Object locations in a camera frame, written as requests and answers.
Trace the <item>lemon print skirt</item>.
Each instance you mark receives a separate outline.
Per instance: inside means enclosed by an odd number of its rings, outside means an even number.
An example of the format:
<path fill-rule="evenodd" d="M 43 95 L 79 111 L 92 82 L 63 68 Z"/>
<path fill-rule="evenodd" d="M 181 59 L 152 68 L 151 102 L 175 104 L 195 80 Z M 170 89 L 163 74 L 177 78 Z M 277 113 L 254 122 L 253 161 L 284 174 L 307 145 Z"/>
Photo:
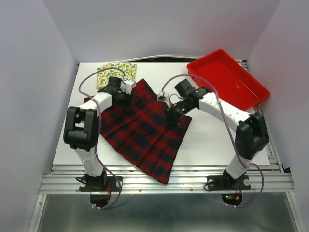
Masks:
<path fill-rule="evenodd" d="M 108 84 L 109 77 L 117 77 L 135 80 L 137 64 L 132 63 L 106 63 L 97 68 L 97 90 L 102 89 Z"/>

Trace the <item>red black plaid skirt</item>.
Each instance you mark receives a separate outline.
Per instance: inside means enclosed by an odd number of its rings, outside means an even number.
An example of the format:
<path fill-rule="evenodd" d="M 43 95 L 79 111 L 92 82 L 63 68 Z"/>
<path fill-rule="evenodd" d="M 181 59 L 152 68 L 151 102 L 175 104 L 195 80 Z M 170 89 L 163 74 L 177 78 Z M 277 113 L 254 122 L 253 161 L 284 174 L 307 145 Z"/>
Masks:
<path fill-rule="evenodd" d="M 184 116 L 178 127 L 166 131 L 166 104 L 157 101 L 149 84 L 141 79 L 132 93 L 129 109 L 111 106 L 101 113 L 100 134 L 131 164 L 167 184 L 192 118 Z"/>

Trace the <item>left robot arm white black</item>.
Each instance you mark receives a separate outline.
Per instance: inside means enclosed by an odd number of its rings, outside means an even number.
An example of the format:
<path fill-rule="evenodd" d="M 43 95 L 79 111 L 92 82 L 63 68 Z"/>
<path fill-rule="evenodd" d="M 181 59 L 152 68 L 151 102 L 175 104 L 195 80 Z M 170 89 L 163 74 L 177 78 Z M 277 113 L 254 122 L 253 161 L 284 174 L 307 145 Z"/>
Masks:
<path fill-rule="evenodd" d="M 110 77 L 107 86 L 97 91 L 84 104 L 67 109 L 63 139 L 81 160 L 85 172 L 78 177 L 81 191 L 102 191 L 107 186 L 107 170 L 97 153 L 101 128 L 101 113 L 112 107 L 127 109 L 131 103 L 136 82 L 128 78 Z"/>

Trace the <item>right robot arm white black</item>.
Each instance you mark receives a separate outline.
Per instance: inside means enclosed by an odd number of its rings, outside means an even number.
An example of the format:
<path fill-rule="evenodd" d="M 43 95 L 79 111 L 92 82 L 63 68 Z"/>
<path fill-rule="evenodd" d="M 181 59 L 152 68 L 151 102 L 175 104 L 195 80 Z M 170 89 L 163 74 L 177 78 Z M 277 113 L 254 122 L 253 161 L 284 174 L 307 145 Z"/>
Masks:
<path fill-rule="evenodd" d="M 230 136 L 235 155 L 222 175 L 207 177 L 208 190 L 233 190 L 242 185 L 252 160 L 269 143 L 264 116 L 259 112 L 251 114 L 240 110 L 220 99 L 213 85 L 195 88 L 184 79 L 174 88 L 180 95 L 180 101 L 175 104 L 170 102 L 169 95 L 165 94 L 164 90 L 157 96 L 158 101 L 167 104 L 165 130 L 179 126 L 182 118 L 193 109 L 222 121 Z"/>

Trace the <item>red plastic tray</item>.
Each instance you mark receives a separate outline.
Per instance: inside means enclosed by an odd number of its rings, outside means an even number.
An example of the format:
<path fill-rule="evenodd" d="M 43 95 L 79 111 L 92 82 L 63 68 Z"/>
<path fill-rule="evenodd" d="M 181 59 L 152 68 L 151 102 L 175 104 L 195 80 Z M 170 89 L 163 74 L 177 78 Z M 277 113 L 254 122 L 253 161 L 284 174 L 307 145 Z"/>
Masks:
<path fill-rule="evenodd" d="M 260 104 L 270 97 L 270 92 L 227 52 L 216 50 L 187 64 L 188 74 L 198 84 L 211 88 L 197 75 L 210 82 L 219 97 L 243 111 Z"/>

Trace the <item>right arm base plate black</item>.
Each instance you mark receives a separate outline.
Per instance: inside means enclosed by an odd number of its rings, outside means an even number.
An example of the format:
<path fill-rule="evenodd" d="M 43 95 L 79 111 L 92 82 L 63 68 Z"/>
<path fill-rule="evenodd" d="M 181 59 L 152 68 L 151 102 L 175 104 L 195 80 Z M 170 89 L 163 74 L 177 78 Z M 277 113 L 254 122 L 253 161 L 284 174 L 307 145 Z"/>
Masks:
<path fill-rule="evenodd" d="M 238 179 L 223 175 L 211 175 L 207 176 L 204 189 L 206 191 L 251 190 L 251 184 L 247 175 L 242 175 Z"/>

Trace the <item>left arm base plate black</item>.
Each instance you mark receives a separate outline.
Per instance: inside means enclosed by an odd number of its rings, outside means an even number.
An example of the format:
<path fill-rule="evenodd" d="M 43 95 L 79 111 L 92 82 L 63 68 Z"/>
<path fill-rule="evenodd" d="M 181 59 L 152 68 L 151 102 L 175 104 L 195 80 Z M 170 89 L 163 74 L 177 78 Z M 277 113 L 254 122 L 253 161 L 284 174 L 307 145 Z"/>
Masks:
<path fill-rule="evenodd" d="M 118 181 L 112 176 L 107 177 L 105 186 L 92 186 L 92 185 L 85 185 L 82 183 L 80 183 L 79 185 L 80 192 L 107 192 L 108 190 L 110 190 L 111 192 L 120 191 L 120 185 Z"/>

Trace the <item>aluminium frame rails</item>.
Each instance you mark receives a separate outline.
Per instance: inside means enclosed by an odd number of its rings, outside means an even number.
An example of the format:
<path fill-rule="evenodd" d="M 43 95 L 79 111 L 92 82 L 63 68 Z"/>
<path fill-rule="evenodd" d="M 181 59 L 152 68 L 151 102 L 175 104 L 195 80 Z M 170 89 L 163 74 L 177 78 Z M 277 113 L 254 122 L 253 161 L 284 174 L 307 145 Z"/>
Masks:
<path fill-rule="evenodd" d="M 209 175 L 221 175 L 234 151 L 223 123 L 194 110 L 193 121 L 175 159 L 169 182 L 147 176 L 100 138 L 102 162 L 124 182 L 113 209 L 93 209 L 92 193 L 81 192 L 76 177 L 84 168 L 77 154 L 60 138 L 51 171 L 42 178 L 32 216 L 31 232 L 95 231 L 228 231 L 303 232 L 292 175 L 286 173 L 273 143 L 254 159 L 247 171 L 251 190 L 241 209 L 225 206 L 219 192 L 207 192 Z"/>

